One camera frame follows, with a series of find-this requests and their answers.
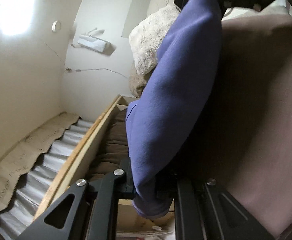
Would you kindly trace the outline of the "purple blue sweatshirt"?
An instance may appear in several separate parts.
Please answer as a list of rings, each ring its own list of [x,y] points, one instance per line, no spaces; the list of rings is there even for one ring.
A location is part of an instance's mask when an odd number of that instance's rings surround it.
[[[128,106],[133,205],[142,217],[159,218],[169,211],[173,159],[214,83],[221,18],[217,0],[189,0],[160,45],[157,67],[141,97]]]

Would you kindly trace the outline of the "wooden bedside shelf left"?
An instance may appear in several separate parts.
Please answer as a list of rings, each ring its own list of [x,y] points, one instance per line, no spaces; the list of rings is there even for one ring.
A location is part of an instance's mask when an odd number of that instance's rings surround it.
[[[46,191],[42,202],[34,215],[37,218],[58,199],[76,180],[84,178],[90,163],[96,157],[98,148],[107,130],[109,122],[121,110],[126,109],[136,98],[118,95],[109,107],[97,118],[83,139],[75,147],[66,162],[55,176]],[[119,237],[164,237],[173,233],[174,210],[171,206],[169,213],[159,219],[149,220],[139,216],[132,201],[118,201],[117,232]]]

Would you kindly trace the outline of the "white blue curtain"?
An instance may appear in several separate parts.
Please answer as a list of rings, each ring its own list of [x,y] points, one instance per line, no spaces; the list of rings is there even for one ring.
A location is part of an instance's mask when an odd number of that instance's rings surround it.
[[[4,239],[16,239],[32,223],[55,176],[92,125],[79,119],[20,177],[8,207],[0,212],[0,234]]]

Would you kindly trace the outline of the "folded pink garment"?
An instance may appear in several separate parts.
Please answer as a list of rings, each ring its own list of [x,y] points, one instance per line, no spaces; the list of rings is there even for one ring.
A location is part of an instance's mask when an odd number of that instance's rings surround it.
[[[203,113],[210,175],[276,239],[292,239],[292,16],[226,20]]]

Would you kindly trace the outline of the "brown paper curtain valance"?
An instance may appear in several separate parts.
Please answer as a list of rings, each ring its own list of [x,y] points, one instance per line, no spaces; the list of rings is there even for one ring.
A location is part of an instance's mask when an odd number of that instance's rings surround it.
[[[0,211],[6,209],[19,178],[31,170],[38,157],[47,153],[79,115],[62,112],[15,144],[0,161]]]

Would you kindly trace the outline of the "white fluffy pillow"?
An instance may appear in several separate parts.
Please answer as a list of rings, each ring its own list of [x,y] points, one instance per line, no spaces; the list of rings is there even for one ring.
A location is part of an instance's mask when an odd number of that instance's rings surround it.
[[[140,22],[129,35],[129,44],[138,75],[145,76],[158,63],[157,51],[180,11],[168,4],[150,14]]]

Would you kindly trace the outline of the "small beige quilted pillow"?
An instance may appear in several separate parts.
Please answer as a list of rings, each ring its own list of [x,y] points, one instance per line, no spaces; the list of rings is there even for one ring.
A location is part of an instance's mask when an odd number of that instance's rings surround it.
[[[141,94],[149,81],[150,76],[152,75],[153,71],[150,71],[146,75],[138,75],[135,64],[133,63],[130,70],[129,76],[129,89],[131,94],[135,98],[140,98]]]

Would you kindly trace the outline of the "round white wall fixture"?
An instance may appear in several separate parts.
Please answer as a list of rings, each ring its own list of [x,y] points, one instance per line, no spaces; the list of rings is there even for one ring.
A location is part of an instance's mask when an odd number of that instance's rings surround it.
[[[61,22],[60,21],[54,21],[52,24],[52,32],[57,33],[61,29]]]

